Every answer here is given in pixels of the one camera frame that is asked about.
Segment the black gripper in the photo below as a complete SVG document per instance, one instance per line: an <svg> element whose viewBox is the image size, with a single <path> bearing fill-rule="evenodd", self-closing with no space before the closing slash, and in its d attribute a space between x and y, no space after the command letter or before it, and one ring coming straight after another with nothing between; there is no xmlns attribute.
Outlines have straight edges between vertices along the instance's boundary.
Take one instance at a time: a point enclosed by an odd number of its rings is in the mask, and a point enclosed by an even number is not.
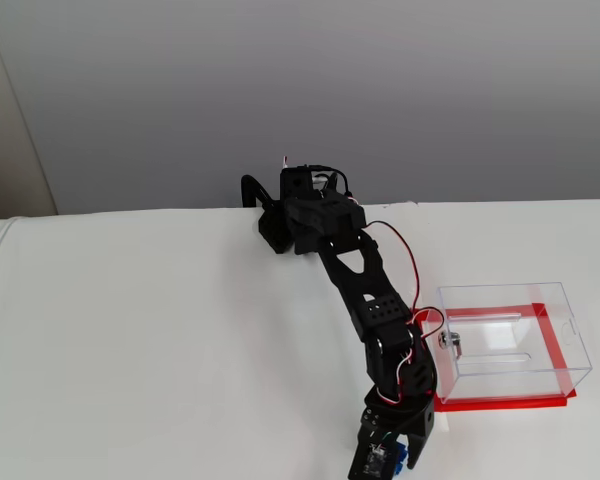
<svg viewBox="0 0 600 480"><path fill-rule="evenodd" d="M393 404L381 397L375 387L364 398L362 423L357 433L357 451L369 451L375 436L405 435L408 440L406 466L413 470L434 427L432 395L403 396Z"/></svg>

